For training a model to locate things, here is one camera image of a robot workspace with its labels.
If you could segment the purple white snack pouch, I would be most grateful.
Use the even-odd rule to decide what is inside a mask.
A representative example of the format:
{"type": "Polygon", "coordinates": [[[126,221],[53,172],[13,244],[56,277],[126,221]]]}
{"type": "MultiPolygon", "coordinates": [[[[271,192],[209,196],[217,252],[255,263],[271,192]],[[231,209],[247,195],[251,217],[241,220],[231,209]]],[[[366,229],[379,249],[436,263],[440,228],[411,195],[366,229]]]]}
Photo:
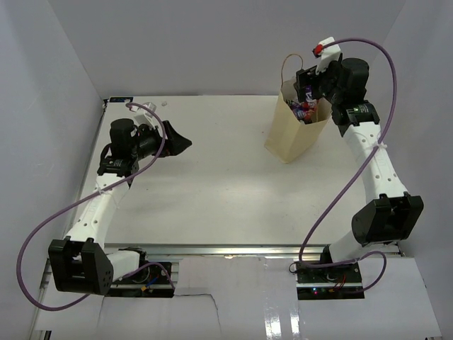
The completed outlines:
{"type": "Polygon", "coordinates": [[[294,114],[299,121],[305,124],[312,123],[312,117],[316,112],[318,101],[313,98],[312,87],[307,85],[304,87],[304,99],[300,100],[294,109],[294,114]]]}

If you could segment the large blue purple snack bag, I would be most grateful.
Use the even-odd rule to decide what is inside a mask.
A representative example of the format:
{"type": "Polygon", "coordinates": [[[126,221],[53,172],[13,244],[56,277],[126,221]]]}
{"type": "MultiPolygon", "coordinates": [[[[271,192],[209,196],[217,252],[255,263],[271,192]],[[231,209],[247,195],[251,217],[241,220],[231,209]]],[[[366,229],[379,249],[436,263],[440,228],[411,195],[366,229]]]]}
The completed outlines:
{"type": "Polygon", "coordinates": [[[295,115],[299,115],[303,110],[299,103],[292,100],[286,100],[286,104],[295,115]]]}

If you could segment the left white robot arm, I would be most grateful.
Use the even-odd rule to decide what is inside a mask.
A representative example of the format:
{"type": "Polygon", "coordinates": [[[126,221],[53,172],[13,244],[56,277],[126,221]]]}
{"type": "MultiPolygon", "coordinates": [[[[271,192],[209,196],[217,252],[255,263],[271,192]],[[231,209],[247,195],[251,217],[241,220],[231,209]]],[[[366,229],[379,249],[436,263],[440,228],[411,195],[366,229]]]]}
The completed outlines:
{"type": "Polygon", "coordinates": [[[165,135],[148,124],[129,118],[110,125],[110,143],[104,146],[97,170],[95,198],[87,202],[79,219],[63,239],[51,242],[48,253],[56,289],[61,292],[106,295],[110,286],[129,277],[135,283],[149,276],[144,252],[123,248],[105,252],[105,238],[120,201],[132,186],[139,161],[148,156],[177,156],[192,145],[171,124],[165,135]]]}

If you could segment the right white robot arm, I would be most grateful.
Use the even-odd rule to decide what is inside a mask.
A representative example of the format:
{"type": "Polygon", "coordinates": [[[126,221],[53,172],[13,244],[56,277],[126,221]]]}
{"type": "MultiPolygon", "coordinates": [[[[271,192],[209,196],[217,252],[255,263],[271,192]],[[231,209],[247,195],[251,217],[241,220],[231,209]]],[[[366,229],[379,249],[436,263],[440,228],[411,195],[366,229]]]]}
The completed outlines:
{"type": "Polygon", "coordinates": [[[351,230],[326,246],[315,264],[330,283],[344,276],[345,265],[378,245],[407,239],[424,208],[422,198],[411,195],[401,182],[381,141],[378,113],[365,99],[368,77],[368,63],[358,58],[332,61],[322,72],[311,67],[296,73],[297,95],[310,88],[313,98],[330,103],[333,122],[359,166],[355,177],[362,178],[365,187],[366,204],[353,215],[351,230]]]}

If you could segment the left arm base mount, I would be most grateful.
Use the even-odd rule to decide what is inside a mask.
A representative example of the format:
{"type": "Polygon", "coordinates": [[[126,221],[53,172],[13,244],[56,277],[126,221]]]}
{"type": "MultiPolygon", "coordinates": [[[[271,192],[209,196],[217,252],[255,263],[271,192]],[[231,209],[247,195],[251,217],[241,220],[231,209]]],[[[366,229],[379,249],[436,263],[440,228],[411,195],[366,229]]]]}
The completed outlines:
{"type": "Polygon", "coordinates": [[[134,275],[114,281],[107,297],[114,298],[172,298],[176,284],[176,267],[168,261],[159,261],[134,275]]]}

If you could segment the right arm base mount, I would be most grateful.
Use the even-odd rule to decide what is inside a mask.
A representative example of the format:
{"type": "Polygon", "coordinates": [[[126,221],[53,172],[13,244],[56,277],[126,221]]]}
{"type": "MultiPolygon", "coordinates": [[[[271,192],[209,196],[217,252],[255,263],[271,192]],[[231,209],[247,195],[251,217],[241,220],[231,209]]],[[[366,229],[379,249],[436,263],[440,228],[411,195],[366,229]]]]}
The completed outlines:
{"type": "Polygon", "coordinates": [[[295,275],[299,301],[359,300],[365,298],[359,266],[348,264],[329,268],[304,268],[299,262],[289,265],[295,275]]]}

